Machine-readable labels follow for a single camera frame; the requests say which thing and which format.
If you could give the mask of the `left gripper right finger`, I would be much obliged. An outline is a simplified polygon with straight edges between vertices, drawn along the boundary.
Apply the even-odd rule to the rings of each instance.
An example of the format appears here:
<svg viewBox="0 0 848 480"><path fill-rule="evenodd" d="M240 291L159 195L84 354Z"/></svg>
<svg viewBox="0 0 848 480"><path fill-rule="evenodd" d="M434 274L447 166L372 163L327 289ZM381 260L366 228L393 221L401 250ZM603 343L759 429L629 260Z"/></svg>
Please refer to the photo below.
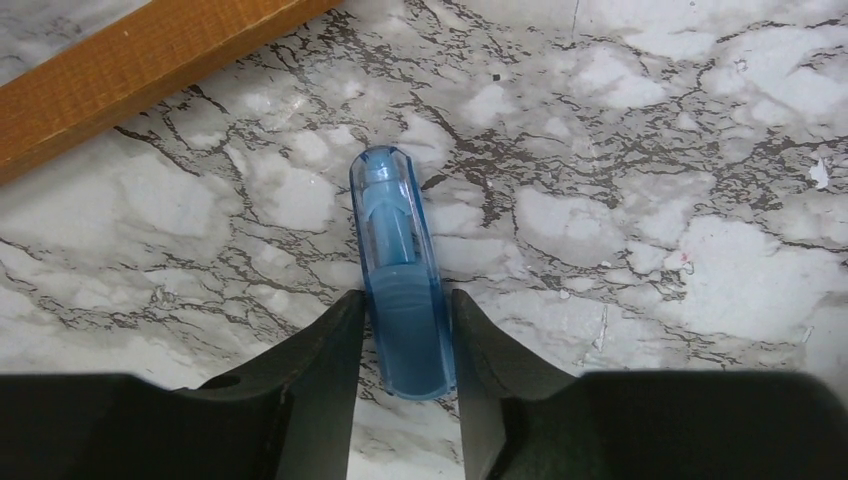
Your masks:
<svg viewBox="0 0 848 480"><path fill-rule="evenodd" d="M572 376L452 293L469 479L843 479L847 411L780 371Z"/></svg>

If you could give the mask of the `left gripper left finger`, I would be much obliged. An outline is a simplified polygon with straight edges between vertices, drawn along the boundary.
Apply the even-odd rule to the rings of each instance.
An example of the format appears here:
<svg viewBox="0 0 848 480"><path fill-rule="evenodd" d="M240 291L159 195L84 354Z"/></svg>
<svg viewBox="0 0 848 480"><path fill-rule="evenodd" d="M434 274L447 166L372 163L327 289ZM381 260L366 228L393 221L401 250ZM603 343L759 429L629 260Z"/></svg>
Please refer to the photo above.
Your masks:
<svg viewBox="0 0 848 480"><path fill-rule="evenodd" d="M5 479L342 479L362 292L195 389L129 374L1 378Z"/></svg>

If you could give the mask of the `blue highlighter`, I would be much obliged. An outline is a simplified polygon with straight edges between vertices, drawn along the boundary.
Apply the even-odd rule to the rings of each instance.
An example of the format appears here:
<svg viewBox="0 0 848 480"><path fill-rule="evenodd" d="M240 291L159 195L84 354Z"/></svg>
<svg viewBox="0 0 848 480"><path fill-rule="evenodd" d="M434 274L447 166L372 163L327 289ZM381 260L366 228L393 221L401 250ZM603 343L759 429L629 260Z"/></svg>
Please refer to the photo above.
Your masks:
<svg viewBox="0 0 848 480"><path fill-rule="evenodd" d="M456 385L452 326L412 159L371 147L349 169L368 317L385 390L427 401Z"/></svg>

